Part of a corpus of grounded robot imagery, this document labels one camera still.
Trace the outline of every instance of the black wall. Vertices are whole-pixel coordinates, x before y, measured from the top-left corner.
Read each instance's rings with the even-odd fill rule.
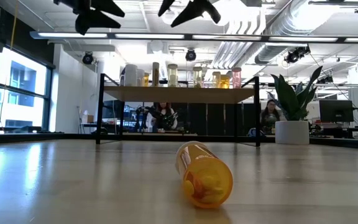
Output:
[[[2,8],[0,15],[0,43],[8,47],[11,44],[14,16]],[[31,59],[52,67],[53,44],[48,45],[47,40],[34,40],[30,36],[30,31],[34,31],[33,28],[19,19],[16,20],[14,49]]]

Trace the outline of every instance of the white container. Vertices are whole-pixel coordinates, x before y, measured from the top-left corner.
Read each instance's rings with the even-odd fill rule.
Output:
[[[137,66],[128,64],[125,66],[124,84],[125,86],[136,86]]]
[[[275,137],[277,144],[309,144],[309,122],[277,121]]]
[[[144,85],[144,70],[138,69],[137,70],[137,78],[136,78],[136,86],[143,86]]]

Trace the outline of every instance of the black ceiling fixture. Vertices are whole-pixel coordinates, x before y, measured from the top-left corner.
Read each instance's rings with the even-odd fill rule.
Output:
[[[192,62],[192,61],[196,60],[196,57],[197,57],[197,55],[196,55],[196,52],[194,51],[194,49],[187,50],[186,57],[185,57],[186,61]]]
[[[309,45],[306,47],[297,47],[295,50],[288,51],[288,55],[284,58],[284,61],[286,61],[286,63],[295,63],[309,53]]]
[[[120,23],[106,16],[102,11],[119,17],[125,16],[112,0],[53,0],[53,3],[57,5],[63,3],[73,9],[73,13],[78,15],[75,30],[82,35],[85,35],[89,28],[121,27]]]
[[[334,79],[332,76],[326,76],[325,78],[317,80],[317,84],[326,84],[326,83],[334,83]]]
[[[92,52],[85,52],[85,55],[82,58],[82,62],[85,65],[91,65],[94,62],[93,53]]]
[[[163,0],[158,12],[158,16],[162,16],[165,11],[169,10],[169,7],[173,4],[174,1],[175,0]],[[184,22],[202,16],[204,12],[207,12],[216,24],[221,20],[220,13],[208,0],[194,0],[189,1],[186,8],[172,22],[171,27],[175,27]]]

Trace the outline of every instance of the camera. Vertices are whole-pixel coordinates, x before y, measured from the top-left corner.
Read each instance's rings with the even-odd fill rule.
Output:
[[[85,55],[84,57],[82,58],[82,62],[85,64],[85,65],[92,65],[93,63],[93,56],[92,56],[92,52],[85,52]]]
[[[295,63],[309,53],[309,45],[307,47],[297,47],[295,50],[288,52],[288,55],[284,58],[284,61],[286,61],[286,63]]]
[[[188,49],[187,53],[186,53],[186,61],[188,62],[192,62],[194,60],[196,60],[196,52],[194,51],[194,49]]]

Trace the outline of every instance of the bottle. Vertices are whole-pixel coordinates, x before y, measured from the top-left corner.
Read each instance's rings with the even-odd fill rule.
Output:
[[[160,64],[158,62],[153,62],[153,70],[152,70],[152,75],[153,75],[153,83],[152,86],[158,86],[158,84],[160,83]]]
[[[220,88],[230,88],[230,76],[229,75],[221,75],[219,87]]]
[[[168,65],[168,87],[177,87],[178,82],[178,65]]]
[[[221,80],[221,72],[212,73],[212,88],[219,88],[219,82]]]
[[[125,86],[136,86],[137,66],[128,64],[125,66],[124,84]]]
[[[241,68],[232,69],[233,72],[233,88],[241,88]]]
[[[144,84],[144,70],[138,69],[137,70],[137,78],[136,78],[136,86],[143,86]]]
[[[203,87],[203,68],[193,67],[193,87],[202,88]]]
[[[149,86],[149,76],[150,76],[149,73],[147,73],[147,72],[144,73],[144,86],[145,87]]]
[[[175,167],[186,198],[200,208],[217,208],[230,196],[233,176],[227,165],[201,142],[182,145]]]

